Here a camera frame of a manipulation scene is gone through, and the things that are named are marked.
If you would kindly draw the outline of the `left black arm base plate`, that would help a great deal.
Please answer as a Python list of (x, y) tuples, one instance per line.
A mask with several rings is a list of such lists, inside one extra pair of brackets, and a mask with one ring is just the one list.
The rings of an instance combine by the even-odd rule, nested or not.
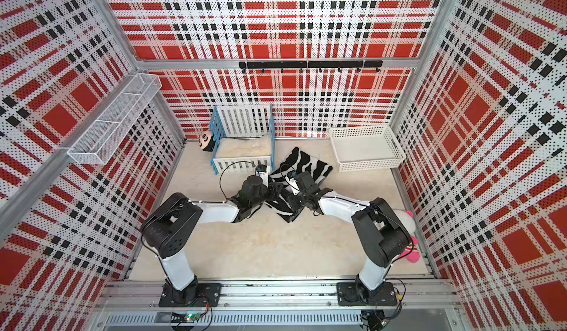
[(222, 284), (198, 283), (193, 281), (182, 291), (176, 290), (170, 282), (163, 285), (159, 307), (217, 307)]

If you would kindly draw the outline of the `grey zebra plush pillowcase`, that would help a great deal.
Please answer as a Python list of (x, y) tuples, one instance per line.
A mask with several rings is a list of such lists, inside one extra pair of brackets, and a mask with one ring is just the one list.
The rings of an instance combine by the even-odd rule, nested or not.
[(267, 200), (266, 204), (274, 210), (284, 221), (292, 223), (304, 210), (294, 210), (289, 205), (289, 196), (292, 194), (285, 177), (292, 172), (309, 172), (316, 183), (321, 184), (333, 171), (333, 166), (307, 154), (295, 147), (288, 157), (280, 163), (276, 170), (269, 175), (269, 183), (280, 183), (282, 188), (279, 196), (272, 201)]

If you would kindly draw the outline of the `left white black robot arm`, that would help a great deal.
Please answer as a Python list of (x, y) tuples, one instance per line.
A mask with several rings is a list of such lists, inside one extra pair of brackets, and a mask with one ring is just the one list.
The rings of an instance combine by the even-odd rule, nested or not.
[(281, 185), (265, 175), (251, 175), (236, 195), (224, 202), (192, 201), (180, 192), (171, 195), (143, 223), (143, 245), (159, 259), (165, 272), (167, 306), (183, 306), (199, 295), (199, 282), (185, 254), (185, 246), (196, 226), (206, 223), (240, 223), (268, 201), (275, 199)]

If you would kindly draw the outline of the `white plastic basket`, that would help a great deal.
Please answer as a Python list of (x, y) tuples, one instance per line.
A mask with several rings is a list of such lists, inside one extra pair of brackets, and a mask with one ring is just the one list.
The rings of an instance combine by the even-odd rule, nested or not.
[(388, 125), (331, 128), (328, 136), (341, 172), (394, 169), (407, 158)]

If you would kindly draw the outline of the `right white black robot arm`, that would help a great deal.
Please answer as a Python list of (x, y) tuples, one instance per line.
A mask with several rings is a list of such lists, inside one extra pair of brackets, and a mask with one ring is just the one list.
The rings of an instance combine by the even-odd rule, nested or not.
[(392, 209), (382, 198), (356, 200), (322, 189), (308, 172), (288, 174), (286, 181), (293, 192), (291, 204), (351, 223), (357, 232), (366, 261), (355, 282), (338, 284), (340, 304), (389, 304), (394, 287), (386, 276), (416, 245), (413, 214)]

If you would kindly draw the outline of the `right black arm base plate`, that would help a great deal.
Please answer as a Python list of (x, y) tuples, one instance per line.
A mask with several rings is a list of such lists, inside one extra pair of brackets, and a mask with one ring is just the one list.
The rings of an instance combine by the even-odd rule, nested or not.
[(390, 282), (382, 283), (373, 291), (358, 282), (340, 282), (336, 287), (339, 306), (394, 307), (398, 304), (397, 292)]

